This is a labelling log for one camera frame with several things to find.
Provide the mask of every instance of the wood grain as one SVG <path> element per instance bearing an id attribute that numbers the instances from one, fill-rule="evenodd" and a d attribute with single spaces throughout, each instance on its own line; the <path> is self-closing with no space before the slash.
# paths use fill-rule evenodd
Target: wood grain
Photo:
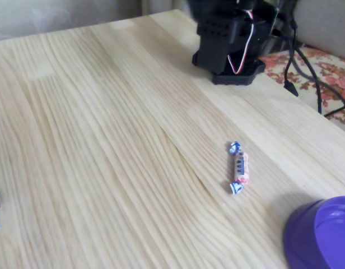
<path id="1" fill-rule="evenodd" d="M 212 85 L 194 32 L 171 11 L 0 42 L 0 268 L 286 267 L 288 215 L 345 195 L 345 133 L 265 75 Z"/>

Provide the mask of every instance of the purple bowl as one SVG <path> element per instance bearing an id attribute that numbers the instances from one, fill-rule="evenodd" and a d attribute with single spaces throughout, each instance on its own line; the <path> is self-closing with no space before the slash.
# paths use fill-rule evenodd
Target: purple bowl
<path id="1" fill-rule="evenodd" d="M 344 269 L 345 196 L 298 208 L 287 221 L 283 242 L 292 269 Z"/>

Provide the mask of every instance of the wrapped candy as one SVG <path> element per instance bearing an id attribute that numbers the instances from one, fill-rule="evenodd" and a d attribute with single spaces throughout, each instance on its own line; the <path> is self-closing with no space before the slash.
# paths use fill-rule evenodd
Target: wrapped candy
<path id="1" fill-rule="evenodd" d="M 247 153 L 241 152 L 241 145 L 237 141 L 231 144 L 229 152 L 235 159 L 234 181 L 230 184 L 230 187 L 233 194 L 238 194 L 250 181 L 249 157 Z"/>
<path id="2" fill-rule="evenodd" d="M 240 152 L 235 157 L 235 178 L 234 180 L 242 183 L 243 185 L 248 184 L 250 181 L 249 176 L 249 155 L 245 152 Z"/>

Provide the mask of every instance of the floral carpet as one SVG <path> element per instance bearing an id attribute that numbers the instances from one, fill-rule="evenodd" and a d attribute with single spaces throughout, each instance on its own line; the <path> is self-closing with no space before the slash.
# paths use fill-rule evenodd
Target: floral carpet
<path id="1" fill-rule="evenodd" d="M 302 48 L 302 51 L 310 61 L 317 76 L 322 81 L 334 87 L 345 98 L 345 60 L 317 49 Z M 279 84 L 283 84 L 285 81 L 284 72 L 288 59 L 288 52 L 279 52 L 261 57 L 261 60 L 266 63 L 265 73 Z M 305 73 L 310 74 L 306 64 L 302 61 L 299 55 L 296 56 L 296 59 L 301 69 Z M 288 79 L 294 83 L 298 91 L 299 98 L 317 110 L 315 83 L 300 76 L 294 69 L 293 65 L 291 65 L 289 69 Z M 321 96 L 323 100 L 323 114 L 340 108 L 343 105 L 342 102 L 325 87 L 321 87 Z M 345 130 L 345 110 L 335 113 L 328 118 L 334 124 Z"/>

